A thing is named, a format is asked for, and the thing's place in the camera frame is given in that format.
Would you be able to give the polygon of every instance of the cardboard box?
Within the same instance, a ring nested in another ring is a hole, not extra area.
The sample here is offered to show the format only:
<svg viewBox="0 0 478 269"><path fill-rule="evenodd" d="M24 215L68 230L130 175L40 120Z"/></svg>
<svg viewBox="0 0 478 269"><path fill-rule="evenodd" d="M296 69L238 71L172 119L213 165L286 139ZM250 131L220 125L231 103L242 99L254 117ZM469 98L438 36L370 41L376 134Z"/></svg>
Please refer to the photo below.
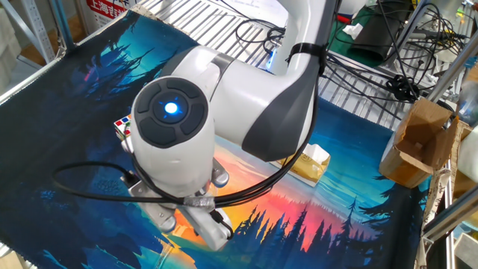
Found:
<svg viewBox="0 0 478 269"><path fill-rule="evenodd" d="M413 104L395 132L393 146L379 172L407 188L414 188L449 159L458 126L456 118L444 130L452 112L426 99Z"/></svg>

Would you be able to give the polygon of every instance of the silver bracket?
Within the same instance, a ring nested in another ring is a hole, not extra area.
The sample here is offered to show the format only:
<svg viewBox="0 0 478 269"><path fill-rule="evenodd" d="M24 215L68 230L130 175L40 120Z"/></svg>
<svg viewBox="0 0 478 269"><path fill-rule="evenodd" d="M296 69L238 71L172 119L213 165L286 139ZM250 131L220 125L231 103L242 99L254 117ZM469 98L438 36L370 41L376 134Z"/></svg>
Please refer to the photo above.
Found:
<svg viewBox="0 0 478 269"><path fill-rule="evenodd" d="M132 197L160 197L149 189L144 182L139 181L128 189ZM161 232L172 232L176 227L175 209L166 208L157 203L139 202L138 205L148 214L152 222Z"/></svg>

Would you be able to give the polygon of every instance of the cardboard flap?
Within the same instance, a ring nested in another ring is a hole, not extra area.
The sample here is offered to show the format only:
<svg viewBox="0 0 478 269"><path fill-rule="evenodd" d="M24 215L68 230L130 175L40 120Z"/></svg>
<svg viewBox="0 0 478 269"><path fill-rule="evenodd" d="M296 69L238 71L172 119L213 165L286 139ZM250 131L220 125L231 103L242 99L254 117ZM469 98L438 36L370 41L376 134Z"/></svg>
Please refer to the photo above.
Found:
<svg viewBox="0 0 478 269"><path fill-rule="evenodd" d="M404 153L404 152L401 152L401 153L400 153L400 157L401 157L404 161L406 161L407 163L409 163L409 164L411 164L412 166L414 166L414 167L416 167L416 168L422 170L422 171L425 172L425 173L433 173L433 169L432 169L430 166L428 166L428 165L422 163L421 161L417 160L417 159L414 158L414 157L411 157L410 155L408 155L408 154L406 154L406 153Z"/></svg>
<svg viewBox="0 0 478 269"><path fill-rule="evenodd" d="M448 129L441 130L425 146L423 154L423 162L425 164L433 167L433 169L440 169L445 165L450 158L458 122L459 119L456 117Z"/></svg>
<svg viewBox="0 0 478 269"><path fill-rule="evenodd" d="M410 111L403 139L424 146L442 130L442 126L451 115L451 111L434 102L421 99Z"/></svg>

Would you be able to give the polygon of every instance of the yellow package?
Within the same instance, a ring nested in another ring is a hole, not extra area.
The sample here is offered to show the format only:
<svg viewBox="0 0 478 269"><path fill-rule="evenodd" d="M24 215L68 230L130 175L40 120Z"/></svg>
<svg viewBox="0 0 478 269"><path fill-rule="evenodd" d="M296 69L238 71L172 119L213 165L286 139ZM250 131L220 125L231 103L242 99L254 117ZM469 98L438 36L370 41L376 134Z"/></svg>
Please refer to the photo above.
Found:
<svg viewBox="0 0 478 269"><path fill-rule="evenodd" d="M317 157L317 154L310 153L310 150L304 150L304 152L308 152L310 155L315 155L315 158L311 157L306 153L302 153L300 158L297 159L296 163L292 166L291 172L295 173L295 177L304 181L310 186L315 186L318 182L320 177L326 172L327 167L329 166L330 162L330 155L323 149L321 149L318 145L308 145L308 148L317 152L317 148L321 151L321 156ZM278 160L277 162L281 164L281 166L288 161L289 158L285 158L282 160Z"/></svg>

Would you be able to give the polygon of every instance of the power cord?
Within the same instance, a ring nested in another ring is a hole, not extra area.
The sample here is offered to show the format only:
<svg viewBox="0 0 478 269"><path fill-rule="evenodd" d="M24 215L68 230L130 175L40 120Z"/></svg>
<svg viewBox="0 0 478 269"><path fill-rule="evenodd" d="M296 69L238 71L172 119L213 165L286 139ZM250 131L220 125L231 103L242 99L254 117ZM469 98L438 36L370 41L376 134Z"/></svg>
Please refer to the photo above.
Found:
<svg viewBox="0 0 478 269"><path fill-rule="evenodd" d="M398 60L398 62L399 62L399 64L400 64L400 69L402 70L403 80L406 81L406 84L407 84L408 87L409 87L408 89L404 88L404 91L406 91L407 93L412 93L412 95L413 95L413 97L415 98L415 100L418 100L418 95L417 95L416 92L414 91L414 88L413 88L412 84L410 83L410 81L409 81L408 78L407 78L405 69L403 68L403 62L402 62L402 59L401 59L401 57L400 57L400 53L399 53L399 50L398 50L397 42L395 41L394 35L391 33L390 25L388 24L388 20L387 20L387 16L385 15L385 11L383 10L382 1L381 1L381 0L377 0L377 4L379 5L380 10L382 11L383 20L385 21L385 26L387 27L388 35L390 36L391 42L392 42L393 45L394 45L394 49L395 49L395 52L396 52L396 54L397 54L397 60Z"/></svg>

